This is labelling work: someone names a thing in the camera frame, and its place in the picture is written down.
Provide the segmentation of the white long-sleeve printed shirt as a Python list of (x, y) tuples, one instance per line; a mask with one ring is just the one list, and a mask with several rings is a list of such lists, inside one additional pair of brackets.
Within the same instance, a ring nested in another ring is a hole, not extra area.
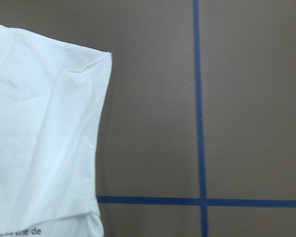
[(112, 56), (0, 26), (0, 237), (102, 237), (95, 156)]

